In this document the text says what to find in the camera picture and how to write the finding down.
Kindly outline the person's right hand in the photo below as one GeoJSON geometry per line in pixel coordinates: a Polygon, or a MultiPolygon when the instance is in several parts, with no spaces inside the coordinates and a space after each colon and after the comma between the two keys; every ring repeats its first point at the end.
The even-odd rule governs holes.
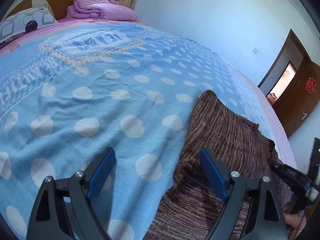
{"type": "Polygon", "coordinates": [[[294,240],[304,229],[307,219],[305,216],[299,214],[288,214],[287,210],[289,209],[290,202],[286,203],[283,207],[283,215],[285,223],[291,227],[293,230],[289,233],[288,240],[294,240]]]}

